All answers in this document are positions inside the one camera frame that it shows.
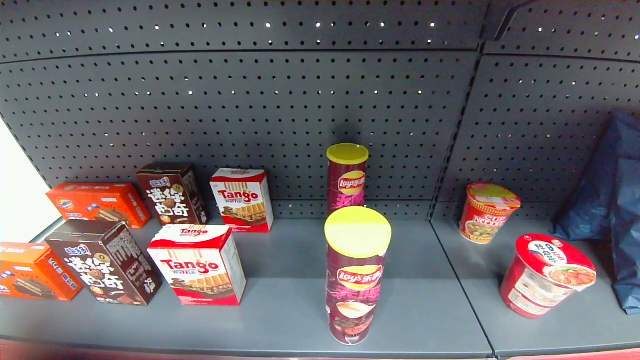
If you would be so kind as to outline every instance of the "wafer image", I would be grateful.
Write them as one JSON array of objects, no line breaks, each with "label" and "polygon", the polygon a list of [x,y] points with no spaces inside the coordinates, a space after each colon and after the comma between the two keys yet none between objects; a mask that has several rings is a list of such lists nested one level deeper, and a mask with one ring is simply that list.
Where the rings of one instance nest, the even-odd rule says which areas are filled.
[{"label": "wafer image", "polygon": [[212,299],[229,297],[234,294],[233,286],[226,273],[190,280],[183,289],[201,293]]},{"label": "wafer image", "polygon": [[19,277],[13,283],[13,287],[18,292],[33,297],[42,297],[43,299],[54,299],[56,297],[49,287],[36,279],[23,279]]},{"label": "wafer image", "polygon": [[113,222],[124,221],[127,224],[127,227],[129,226],[129,218],[127,218],[125,213],[118,209],[102,209],[95,218]]},{"label": "wafer image", "polygon": [[264,211],[264,202],[237,208],[234,210],[231,217],[238,218],[250,226],[263,224],[267,221],[267,213]]}]

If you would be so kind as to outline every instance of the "potato chip can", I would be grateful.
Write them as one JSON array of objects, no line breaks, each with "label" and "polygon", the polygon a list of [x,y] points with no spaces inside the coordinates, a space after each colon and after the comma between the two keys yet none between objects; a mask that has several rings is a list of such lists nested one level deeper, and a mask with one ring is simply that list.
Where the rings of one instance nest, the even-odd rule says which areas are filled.
[{"label": "potato chip can", "polygon": [[507,188],[491,183],[470,184],[460,220],[460,234],[474,243],[490,243],[519,208],[520,199]]},{"label": "potato chip can", "polygon": [[364,182],[369,151],[355,143],[338,143],[326,151],[327,214],[347,206],[364,206]]},{"label": "potato chip can", "polygon": [[380,297],[391,225],[375,210],[351,206],[329,216],[326,311],[329,331],[340,343],[356,345],[369,334]]},{"label": "potato chip can", "polygon": [[516,240],[516,255],[500,286],[507,306],[539,318],[576,291],[596,281],[593,263],[580,250],[553,236],[526,234]]}]

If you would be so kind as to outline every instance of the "noodle image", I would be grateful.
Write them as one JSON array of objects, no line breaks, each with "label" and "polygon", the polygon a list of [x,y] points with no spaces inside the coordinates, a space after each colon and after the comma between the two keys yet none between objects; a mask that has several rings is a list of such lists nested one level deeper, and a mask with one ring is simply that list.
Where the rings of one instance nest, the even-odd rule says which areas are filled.
[{"label": "noodle image", "polygon": [[487,226],[479,222],[467,222],[467,232],[476,238],[491,239],[498,232],[499,227]]},{"label": "noodle image", "polygon": [[568,286],[585,286],[596,281],[596,273],[579,267],[561,267],[551,270],[548,276]]}]

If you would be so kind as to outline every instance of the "yellow lid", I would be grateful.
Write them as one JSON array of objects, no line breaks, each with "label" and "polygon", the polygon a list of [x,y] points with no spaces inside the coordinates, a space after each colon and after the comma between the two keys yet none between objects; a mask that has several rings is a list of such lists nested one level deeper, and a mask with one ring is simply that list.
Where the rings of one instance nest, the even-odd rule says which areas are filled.
[{"label": "yellow lid", "polygon": [[324,223],[324,235],[329,246],[338,253],[366,259],[387,252],[391,225],[375,210],[350,206],[329,215]]},{"label": "yellow lid", "polygon": [[337,143],[326,150],[326,157],[334,163],[357,165],[369,159],[369,151],[356,143]]}]

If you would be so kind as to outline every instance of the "snack box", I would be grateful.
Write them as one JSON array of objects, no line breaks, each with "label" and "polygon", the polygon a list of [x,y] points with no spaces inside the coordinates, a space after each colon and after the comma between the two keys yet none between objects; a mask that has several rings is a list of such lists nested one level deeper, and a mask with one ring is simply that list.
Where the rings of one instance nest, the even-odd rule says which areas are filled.
[{"label": "snack box", "polygon": [[207,223],[206,207],[191,165],[153,163],[143,167],[136,177],[163,226]]},{"label": "snack box", "polygon": [[146,306],[162,285],[123,222],[69,220],[45,240],[98,302]]},{"label": "snack box", "polygon": [[133,184],[61,183],[47,192],[65,220],[107,220],[142,228],[151,219]]},{"label": "snack box", "polygon": [[71,301],[82,283],[44,243],[0,243],[0,295]]},{"label": "snack box", "polygon": [[233,231],[268,233],[273,209],[266,170],[221,168],[211,177],[211,190],[222,220]]},{"label": "snack box", "polygon": [[183,305],[240,305],[246,279],[229,226],[167,225],[147,250]]}]

